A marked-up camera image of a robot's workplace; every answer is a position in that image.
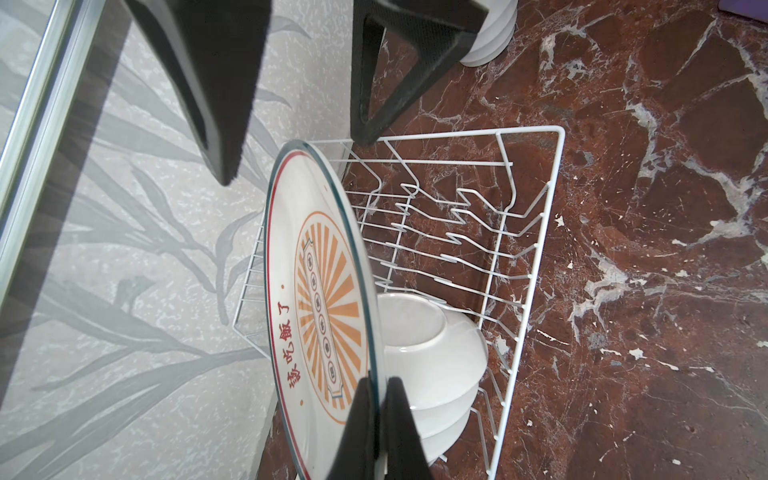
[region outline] decorated plate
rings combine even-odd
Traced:
[[[291,141],[280,151],[265,225],[267,316],[283,418],[300,476],[324,480],[359,379],[370,375],[377,406],[384,396],[373,277],[341,183],[307,143]]]

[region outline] plate rim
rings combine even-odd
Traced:
[[[285,401],[283,398],[283,389],[282,389],[282,383],[279,381],[278,375],[277,375],[277,368],[276,368],[276,362],[275,362],[275,347],[274,347],[274,336],[273,336],[273,324],[272,324],[272,306],[270,303],[270,283],[269,283],[269,231],[270,231],[270,221],[271,221],[271,210],[273,207],[273,191],[276,187],[276,183],[280,178],[280,175],[282,174],[283,168],[287,165],[287,163],[294,158],[297,154],[304,154],[306,157],[311,158],[315,161],[317,166],[320,168],[320,170],[323,172],[323,175],[325,177],[326,182],[330,186],[331,193],[333,194],[333,199],[336,201],[336,206],[339,208],[341,213],[341,223],[344,226],[344,233],[347,236],[347,239],[349,240],[350,245],[350,254],[353,257],[353,264],[355,268],[355,272],[358,277],[358,285],[360,285],[360,299],[362,303],[362,311],[363,311],[363,319],[366,323],[366,336],[368,337],[368,344],[369,344],[369,358],[370,358],[370,369],[369,369],[369,378],[371,379],[372,383],[372,395],[373,395],[373,405],[376,409],[376,412],[379,411],[380,407],[380,381],[379,377],[383,377],[383,371],[381,370],[381,366],[377,363],[377,357],[379,357],[379,353],[381,353],[382,360],[383,359],[383,346],[379,342],[380,339],[377,339],[376,335],[374,335],[374,325],[378,326],[378,310],[375,310],[378,308],[378,306],[375,304],[376,301],[376,292],[375,289],[372,289],[371,286],[371,273],[367,270],[370,269],[370,266],[368,265],[368,256],[364,257],[364,261],[361,261],[359,258],[360,251],[362,248],[362,251],[365,252],[365,246],[362,244],[359,244],[359,241],[357,237],[359,237],[359,232],[352,228],[352,226],[349,224],[350,218],[355,218],[354,214],[352,212],[352,208],[349,205],[349,200],[346,198],[346,193],[344,193],[343,189],[340,189],[341,184],[339,182],[339,178],[334,174],[331,169],[329,168],[328,160],[311,144],[302,141],[302,140],[291,140],[286,142],[283,145],[283,148],[280,149],[280,152],[277,154],[277,157],[275,159],[275,163],[272,168],[272,174],[270,175],[270,183],[266,191],[266,201],[264,203],[264,249],[263,249],[263,265],[264,265],[264,298],[266,300],[266,322],[269,327],[269,333],[270,333],[270,360],[272,361],[272,375],[275,381],[275,390],[278,394],[278,399],[280,401],[280,411],[283,416],[283,425],[286,427],[286,435],[288,436],[288,446],[290,448],[291,457],[293,457],[293,463],[300,467],[297,469],[297,472],[302,480],[311,480],[309,473],[306,469],[306,466],[304,465],[303,459],[298,455],[298,448],[296,447],[296,440],[295,435],[293,434],[293,429],[291,428],[290,419],[288,418],[288,415],[286,414],[286,410],[283,408],[285,405]],[[371,302],[371,292],[373,294],[373,303]]]

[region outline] white wire dish rack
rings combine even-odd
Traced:
[[[541,126],[382,137],[368,148],[350,140],[310,142],[331,162],[348,163],[343,185],[378,290],[415,293],[466,313],[485,334],[492,357],[472,412],[491,480],[501,458],[564,137],[562,127]],[[270,358],[261,234],[260,229],[233,329]],[[486,429],[493,438],[491,455]]]

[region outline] gray and white wall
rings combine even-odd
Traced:
[[[6,0],[0,19],[39,36],[44,3]],[[349,132],[352,2],[276,0],[273,13],[225,188],[143,35],[108,1],[0,317],[0,478],[255,476],[272,373],[230,323],[273,156],[290,138]],[[5,116],[30,55],[12,43],[0,45]]]

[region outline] stacked white bowls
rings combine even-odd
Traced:
[[[518,0],[477,0],[488,9],[480,32],[461,62],[467,67],[484,65],[507,48],[518,20]]]
[[[387,374],[406,388],[428,463],[464,431],[488,364],[488,345],[466,315],[409,293],[379,294]]]

